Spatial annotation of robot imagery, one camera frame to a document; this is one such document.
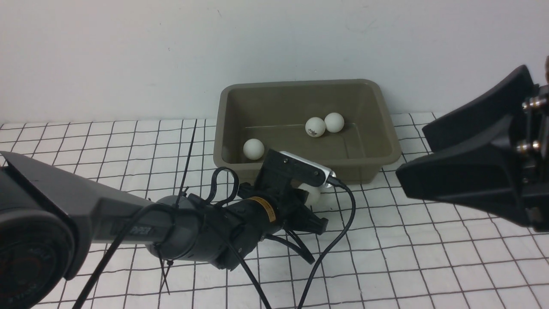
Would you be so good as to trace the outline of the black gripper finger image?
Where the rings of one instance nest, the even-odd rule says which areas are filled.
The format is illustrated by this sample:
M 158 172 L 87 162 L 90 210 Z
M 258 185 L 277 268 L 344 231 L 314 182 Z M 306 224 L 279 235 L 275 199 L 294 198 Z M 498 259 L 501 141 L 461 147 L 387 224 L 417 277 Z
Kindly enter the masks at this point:
M 307 206 L 298 206 L 287 217 L 287 227 L 293 231 L 322 235 L 327 225 L 328 219 L 318 217 Z

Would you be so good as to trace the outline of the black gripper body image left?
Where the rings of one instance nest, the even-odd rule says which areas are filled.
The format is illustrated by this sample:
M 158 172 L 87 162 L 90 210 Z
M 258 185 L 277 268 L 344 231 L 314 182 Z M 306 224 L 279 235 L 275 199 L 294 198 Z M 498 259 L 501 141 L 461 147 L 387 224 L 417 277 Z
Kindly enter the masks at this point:
M 237 196 L 241 201 L 227 207 L 227 216 L 237 223 L 230 239 L 241 254 L 250 253 L 264 239 L 286 245 L 297 254 L 309 253 L 296 235 L 296 231 L 302 231 L 309 224 L 307 191 L 291 185 L 283 190 L 270 187 L 258 191 L 253 184 L 244 182 Z

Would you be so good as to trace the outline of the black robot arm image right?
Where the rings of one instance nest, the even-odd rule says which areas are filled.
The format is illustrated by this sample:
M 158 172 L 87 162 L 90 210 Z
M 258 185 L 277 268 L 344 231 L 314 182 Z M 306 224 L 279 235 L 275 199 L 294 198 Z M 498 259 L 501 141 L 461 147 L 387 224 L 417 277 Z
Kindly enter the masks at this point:
M 533 82 L 526 65 L 423 134 L 431 153 L 396 170 L 407 197 L 549 230 L 548 86 Z

